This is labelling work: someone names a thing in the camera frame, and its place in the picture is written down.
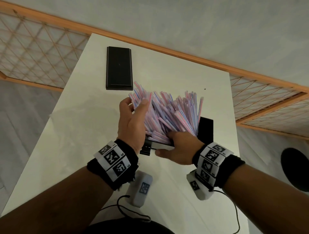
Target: black cable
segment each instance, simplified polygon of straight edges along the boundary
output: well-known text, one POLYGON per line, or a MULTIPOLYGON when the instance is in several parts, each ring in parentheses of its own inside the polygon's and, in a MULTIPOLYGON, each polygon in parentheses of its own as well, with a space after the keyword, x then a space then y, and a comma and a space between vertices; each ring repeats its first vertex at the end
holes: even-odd
POLYGON ((121 198, 129 198, 129 197, 130 197, 130 195, 123 195, 123 196, 121 196, 121 197, 118 198, 117 204, 104 207, 104 208, 102 208, 101 210, 107 209, 107 208, 109 208, 109 207, 117 206, 117 207, 118 207, 118 210, 120 211, 120 213, 123 214, 123 215, 124 215, 125 217, 127 217, 127 218, 130 218, 130 219, 137 219, 137 220, 140 220, 140 221, 143 221, 143 222, 151 222, 151 217, 150 217, 150 216, 148 216, 148 215, 142 215, 142 214, 140 214, 140 213, 138 213, 138 212, 135 212, 135 211, 133 211, 133 210, 130 210, 130 209, 126 208, 126 207, 123 206, 123 205, 119 205, 119 200, 120 200, 121 198), (120 209, 120 207, 125 208, 126 210, 128 210, 128 211, 130 211, 130 212, 132 212, 132 213, 135 213, 135 214, 137 214, 137 215, 139 215, 139 216, 147 217, 147 219, 143 219, 143 218, 132 218, 132 217, 128 216, 126 213, 124 213, 124 212, 120 209))
MULTIPOLYGON (((218 193, 222 193, 222 194, 224 194, 224 195, 226 195, 224 192, 221 192, 221 191, 219 191, 219 190, 214 190, 214 192, 218 192, 218 193)), ((238 220, 238 212, 237 212, 237 207, 236 207, 236 205, 235 205, 235 203, 233 202, 233 204, 234 204, 234 206, 235 206, 235 210, 236 210, 236 218, 237 218, 237 223, 238 223, 238 230, 237 230, 237 232, 234 232, 233 234, 236 234, 236 233, 238 233, 239 231, 240 231, 240 224, 239 224, 239 220, 238 220)))

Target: wooden frame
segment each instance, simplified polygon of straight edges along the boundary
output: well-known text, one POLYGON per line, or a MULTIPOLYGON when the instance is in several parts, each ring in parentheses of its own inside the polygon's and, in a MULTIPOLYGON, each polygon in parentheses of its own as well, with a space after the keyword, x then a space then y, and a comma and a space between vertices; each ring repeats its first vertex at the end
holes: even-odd
POLYGON ((2 75, 4 75, 4 74, 2 72, 0 72, 0 80, 3 80, 3 81, 10 81, 10 82, 18 83, 18 84, 29 85, 29 86, 48 89, 48 90, 57 91, 57 92, 63 91, 62 88, 58 88, 58 87, 54 87, 54 86, 50 86, 50 85, 43 85, 43 84, 30 82, 30 81, 23 81, 23 80, 7 77, 6 75, 4 75, 5 76, 4 77, 2 75))
MULTIPOLYGON (((283 108, 285 106, 288 106, 290 104, 293 104, 295 102, 298 102, 300 100, 306 99, 309 97, 309 87, 306 86, 301 86, 295 83, 291 83, 288 81, 283 81, 280 79, 276 79, 276 78, 272 78, 269 76, 265 76, 262 74, 258 74, 258 73, 254 73, 254 72, 250 72, 250 71, 246 71, 243 69, 239 69, 239 68, 235 68, 235 67, 231 67, 228 65, 224 65, 221 63, 217 63, 211 60, 207 60, 204 58, 200 58, 200 57, 196 57, 193 55, 189 55, 186 53, 182 53, 179 51, 175 51, 175 50, 171 50, 162 46, 157 46, 145 41, 140 41, 134 38, 130 38, 130 37, 126 37, 126 36, 122 36, 116 33, 112 33, 112 32, 108 32, 99 28, 95 28, 95 27, 91 27, 88 25, 84 25, 81 23, 77 23, 77 22, 73 22, 67 19, 63 19, 63 18, 59 18, 53 15, 49 15, 46 13, 42 13, 36 10, 32 10, 32 9, 28 9, 19 5, 15 5, 15 4, 11 4, 8 2, 4 2, 4 1, 0 1, 0 11, 3 12, 7 12, 7 13, 17 13, 21 16, 25 16, 31 19, 35 19, 35 20, 39 20, 39 21, 43 21, 49 24, 53 24, 56 26, 60 26, 60 27, 64 27, 64 28, 69 28, 75 31, 80 31, 83 33, 87 33, 87 34, 92 34, 92 33, 96 33, 102 36, 106 36, 109 38, 113 38, 116 40, 120 40, 120 41, 124 41, 133 45, 137 45, 140 47, 144 47, 147 49, 151 49, 157 52, 161 52, 164 54, 168 54, 171 56, 175 56, 181 59, 185 59, 191 62, 195 62, 195 63, 199 63, 208 67, 212 67, 218 70, 222 70, 225 72, 229 72, 232 75, 236 75, 239 77, 247 77, 256 81, 259 81, 261 83, 264 84, 272 84, 274 86, 277 87, 282 87, 282 88, 289 88, 292 90, 296 90, 299 92, 302 92, 300 94, 297 94, 296 96, 290 97, 284 101, 281 101, 277 104, 274 104, 270 107, 267 107, 263 110, 260 110, 254 114, 251 114, 247 117, 244 117, 242 119, 239 119, 236 121, 238 126, 242 126, 242 127, 246 127, 246 128, 251 128, 251 129, 256 129, 256 130, 260 130, 260 131, 266 131, 266 132, 272 132, 272 133, 276 133, 276 134, 280 134, 280 135, 285 135, 285 136, 293 136, 293 137, 297 137, 297 138, 301 138, 301 139, 305 139, 305 140, 309 140, 309 137, 304 137, 304 136, 297 136, 294 134, 289 134, 289 133, 283 133, 283 132, 278 132, 278 131, 273 131, 273 130, 269 130, 269 129, 263 129, 263 128, 259 128, 259 127, 253 127, 253 126, 249 126, 249 125, 245 125, 243 123, 253 120, 255 118, 258 118, 260 116, 263 116, 265 114, 271 113, 275 110, 278 110, 280 108, 283 108)), ((56 88, 53 86, 47 86, 47 85, 42 85, 42 84, 37 84, 37 83, 32 83, 32 82, 28 82, 28 81, 21 81, 21 80, 17 80, 17 79, 13 79, 13 78, 4 78, 3 75, 0 73, 0 78, 2 80, 7 80, 7 81, 12 81, 15 83, 22 83, 22 84, 27 84, 27 85, 31 85, 31 86, 35 86, 35 87, 41 87, 41 88, 47 88, 50 90, 55 90, 55 91, 62 91, 63 89, 61 88, 56 88)))

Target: bundle of straws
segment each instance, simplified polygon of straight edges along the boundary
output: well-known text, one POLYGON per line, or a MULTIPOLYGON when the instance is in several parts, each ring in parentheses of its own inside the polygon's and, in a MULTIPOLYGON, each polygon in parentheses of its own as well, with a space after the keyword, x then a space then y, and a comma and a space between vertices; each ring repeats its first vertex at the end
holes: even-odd
POLYGON ((150 105, 145 116, 146 135, 149 140, 170 144, 166 134, 170 131, 185 132, 197 136, 198 124, 201 117, 201 108, 204 98, 200 99, 197 111, 196 93, 185 92, 185 97, 178 96, 173 100, 171 94, 160 92, 147 92, 141 85, 134 82, 134 93, 129 94, 134 109, 138 107, 143 98, 149 100, 150 105))

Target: person's left hand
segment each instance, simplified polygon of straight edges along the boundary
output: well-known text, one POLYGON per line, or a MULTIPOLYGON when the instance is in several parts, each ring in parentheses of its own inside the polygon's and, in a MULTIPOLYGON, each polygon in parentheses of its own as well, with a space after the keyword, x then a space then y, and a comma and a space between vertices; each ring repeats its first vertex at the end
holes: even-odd
POLYGON ((118 137, 139 153, 144 145, 146 129, 144 125, 145 115, 148 111, 149 101, 144 99, 134 111, 131 98, 123 99, 119 104, 120 118, 118 124, 118 137))

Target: woven rope panel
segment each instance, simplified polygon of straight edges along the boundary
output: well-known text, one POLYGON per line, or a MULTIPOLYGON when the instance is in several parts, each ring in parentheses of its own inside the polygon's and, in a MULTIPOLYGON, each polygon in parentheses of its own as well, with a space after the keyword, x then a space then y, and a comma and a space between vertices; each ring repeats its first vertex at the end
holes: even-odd
POLYGON ((296 102, 245 124, 309 137, 309 99, 296 102))
POLYGON ((241 119, 298 94, 287 88, 230 75, 235 119, 241 119))
POLYGON ((89 35, 0 12, 0 71, 64 88, 89 35))

